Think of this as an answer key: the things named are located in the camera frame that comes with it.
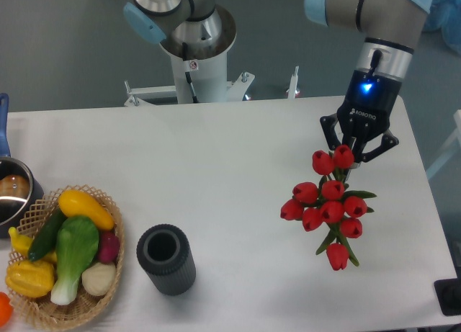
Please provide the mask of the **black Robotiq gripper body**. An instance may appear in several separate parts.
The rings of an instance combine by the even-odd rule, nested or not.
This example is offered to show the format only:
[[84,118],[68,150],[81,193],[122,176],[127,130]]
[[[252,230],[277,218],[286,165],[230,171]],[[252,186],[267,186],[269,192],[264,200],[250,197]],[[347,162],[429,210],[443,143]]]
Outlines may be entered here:
[[337,117],[343,138],[353,154],[369,152],[380,144],[390,128],[390,114],[401,82],[355,70]]

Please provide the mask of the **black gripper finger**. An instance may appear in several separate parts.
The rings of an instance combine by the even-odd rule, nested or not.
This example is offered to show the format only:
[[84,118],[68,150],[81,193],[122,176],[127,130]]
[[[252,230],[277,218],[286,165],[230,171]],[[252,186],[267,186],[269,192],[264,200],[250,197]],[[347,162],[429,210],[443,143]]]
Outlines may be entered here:
[[335,131],[338,123],[337,114],[326,115],[320,118],[320,124],[325,136],[328,148],[334,151],[341,145],[341,141],[338,138],[338,134]]
[[386,130],[380,139],[380,144],[378,147],[374,148],[369,152],[360,151],[358,154],[354,154],[355,162],[352,164],[351,168],[348,169],[348,176],[354,170],[360,167],[361,163],[368,163],[371,160],[381,156],[383,153],[389,151],[391,148],[396,147],[399,144],[399,139],[391,133],[391,131]]

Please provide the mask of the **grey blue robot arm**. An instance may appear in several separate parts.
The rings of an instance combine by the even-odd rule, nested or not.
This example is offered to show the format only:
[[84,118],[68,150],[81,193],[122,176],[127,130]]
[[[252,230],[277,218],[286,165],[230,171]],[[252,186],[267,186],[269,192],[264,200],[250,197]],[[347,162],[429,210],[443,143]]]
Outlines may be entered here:
[[[390,114],[432,0],[304,0],[307,18],[352,27],[366,36],[337,112],[321,118],[331,150],[347,145],[355,169],[398,144]],[[179,103],[237,101],[250,79],[227,80],[227,54],[236,38],[231,14],[215,0],[132,0],[124,17],[138,36],[171,60]]]

